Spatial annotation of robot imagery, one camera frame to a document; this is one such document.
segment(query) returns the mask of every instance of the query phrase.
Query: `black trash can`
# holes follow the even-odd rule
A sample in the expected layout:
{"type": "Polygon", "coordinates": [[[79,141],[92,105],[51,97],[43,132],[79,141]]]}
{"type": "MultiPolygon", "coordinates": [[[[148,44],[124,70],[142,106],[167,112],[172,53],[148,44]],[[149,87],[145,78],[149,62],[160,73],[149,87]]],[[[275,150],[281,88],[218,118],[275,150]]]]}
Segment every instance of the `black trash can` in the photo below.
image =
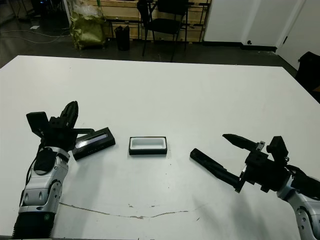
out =
{"type": "Polygon", "coordinates": [[[118,26],[115,30],[116,44],[121,51],[128,51],[130,49],[130,28],[127,25],[125,28],[118,26]]]}

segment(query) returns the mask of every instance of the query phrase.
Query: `cable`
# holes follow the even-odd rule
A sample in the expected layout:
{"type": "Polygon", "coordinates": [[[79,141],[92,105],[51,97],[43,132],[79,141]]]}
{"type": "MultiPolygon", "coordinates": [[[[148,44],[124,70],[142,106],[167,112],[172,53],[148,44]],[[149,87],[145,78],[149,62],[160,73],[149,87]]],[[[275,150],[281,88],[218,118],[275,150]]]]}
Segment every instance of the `cable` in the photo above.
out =
{"type": "Polygon", "coordinates": [[[51,37],[51,38],[59,38],[59,37],[61,37],[61,35],[62,35],[63,33],[65,33],[66,31],[64,31],[60,36],[51,36],[51,35],[43,34],[43,33],[40,33],[40,32],[35,32],[35,31],[29,31],[29,30],[10,30],[10,31],[2,31],[2,32],[0,32],[0,34],[13,33],[13,32],[28,32],[28,33],[39,34],[39,35],[43,35],[43,36],[47,36],[47,37],[51,37]]]}
{"type": "Polygon", "coordinates": [[[30,43],[33,43],[33,44],[50,44],[50,43],[53,43],[53,42],[57,41],[60,38],[60,36],[57,37],[56,39],[52,40],[52,41],[44,41],[44,42],[42,42],[42,41],[31,41],[29,39],[26,39],[26,38],[23,38],[23,37],[19,37],[19,36],[0,36],[0,38],[22,39],[22,40],[28,41],[30,43]]]}
{"type": "Polygon", "coordinates": [[[2,33],[10,33],[10,32],[30,32],[30,33],[34,33],[34,34],[40,34],[40,35],[44,35],[44,36],[47,36],[47,37],[52,37],[52,38],[56,38],[52,41],[32,41],[32,40],[29,40],[29,39],[26,39],[26,38],[23,38],[23,37],[20,37],[20,36],[1,36],[0,35],[0,38],[16,38],[16,39],[22,39],[22,40],[25,40],[25,41],[28,41],[30,43],[33,43],[33,44],[50,44],[50,43],[53,43],[55,41],[57,41],[58,39],[60,39],[61,37],[68,37],[70,36],[69,35],[63,35],[65,32],[67,31],[64,31],[63,33],[61,33],[60,36],[50,36],[50,35],[46,35],[46,34],[42,34],[42,33],[38,33],[38,32],[33,32],[33,31],[28,31],[28,30],[12,30],[12,31],[4,31],[4,32],[0,32],[0,34],[2,33]]]}

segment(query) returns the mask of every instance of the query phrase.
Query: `crack on table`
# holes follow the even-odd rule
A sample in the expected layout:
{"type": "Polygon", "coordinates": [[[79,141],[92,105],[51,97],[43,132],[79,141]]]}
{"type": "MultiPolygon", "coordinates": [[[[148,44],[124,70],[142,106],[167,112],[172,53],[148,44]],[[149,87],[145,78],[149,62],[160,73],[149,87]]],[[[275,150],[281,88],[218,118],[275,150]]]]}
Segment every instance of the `crack on table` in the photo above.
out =
{"type": "Polygon", "coordinates": [[[107,213],[107,212],[103,212],[103,211],[96,211],[96,210],[92,210],[92,209],[87,209],[84,207],[79,207],[79,206],[75,206],[75,205],[69,205],[63,202],[60,202],[59,204],[66,206],[66,207],[70,207],[73,209],[80,209],[80,210],[84,210],[84,211],[88,211],[88,212],[92,212],[92,213],[97,213],[97,214],[103,214],[103,215],[109,215],[109,216],[114,216],[114,217],[121,217],[121,218],[133,218],[133,219],[153,219],[159,216],[163,216],[163,215],[171,215],[171,214],[178,214],[178,213],[189,213],[189,212],[194,212],[206,205],[208,205],[209,203],[203,204],[201,206],[198,206],[197,208],[195,208],[194,210],[181,210],[181,211],[170,211],[170,212],[164,212],[164,213],[160,213],[158,215],[154,215],[154,216],[125,216],[125,215],[119,215],[119,214],[111,214],[111,213],[107,213]]]}

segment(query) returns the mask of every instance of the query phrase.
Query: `chair leg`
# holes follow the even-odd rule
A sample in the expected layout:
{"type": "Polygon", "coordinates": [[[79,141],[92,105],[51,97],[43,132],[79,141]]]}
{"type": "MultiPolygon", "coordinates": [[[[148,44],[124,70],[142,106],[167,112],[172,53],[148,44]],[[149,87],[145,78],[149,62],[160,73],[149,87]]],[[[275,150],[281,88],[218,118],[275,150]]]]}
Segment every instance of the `chair leg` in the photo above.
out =
{"type": "Polygon", "coordinates": [[[12,10],[12,12],[13,12],[13,14],[14,14],[14,17],[15,17],[15,18],[18,18],[19,16],[16,15],[15,9],[14,9],[14,7],[12,6],[11,1],[7,0],[6,2],[9,3],[9,5],[10,5],[10,7],[11,7],[11,10],[12,10]]]}
{"type": "Polygon", "coordinates": [[[144,34],[144,46],[143,46],[142,56],[145,55],[147,36],[148,36],[148,29],[144,29],[144,32],[145,32],[145,34],[144,34]]]}
{"type": "Polygon", "coordinates": [[[188,12],[189,12],[189,9],[186,10],[186,15],[185,15],[184,50],[186,50],[187,48],[188,12]]]}
{"type": "Polygon", "coordinates": [[[110,28],[111,28],[111,34],[112,34],[112,39],[114,39],[114,31],[113,31],[113,26],[112,26],[112,21],[109,22],[110,23],[110,28]]]}
{"type": "Polygon", "coordinates": [[[187,31],[188,31],[188,26],[187,24],[185,25],[185,33],[184,33],[184,50],[187,48],[187,31]]]}
{"type": "Polygon", "coordinates": [[[179,32],[176,34],[176,38],[175,38],[175,42],[174,42],[174,46],[173,46],[173,53],[172,53],[172,56],[171,56],[170,63],[172,63],[172,61],[174,60],[174,55],[175,55],[175,51],[176,51],[178,36],[179,36],[179,32]]]}

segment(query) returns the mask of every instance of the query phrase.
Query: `black baseboard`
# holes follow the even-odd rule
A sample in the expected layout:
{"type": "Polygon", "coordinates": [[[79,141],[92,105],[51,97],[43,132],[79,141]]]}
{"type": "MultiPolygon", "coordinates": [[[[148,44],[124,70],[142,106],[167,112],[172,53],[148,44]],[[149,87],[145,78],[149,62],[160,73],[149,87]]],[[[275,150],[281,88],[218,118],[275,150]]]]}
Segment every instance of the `black baseboard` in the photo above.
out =
{"type": "Polygon", "coordinates": [[[239,47],[242,50],[253,50],[253,51],[272,51],[276,52],[277,48],[275,46],[252,46],[243,45],[242,42],[235,41],[203,41],[204,46],[211,47],[239,47]]]}
{"type": "Polygon", "coordinates": [[[235,41],[203,41],[204,46],[212,47],[241,47],[243,44],[241,42],[235,41]]]}
{"type": "Polygon", "coordinates": [[[254,50],[254,51],[270,51],[276,52],[277,48],[275,46],[252,46],[252,45],[242,45],[240,47],[242,50],[254,50]]]}

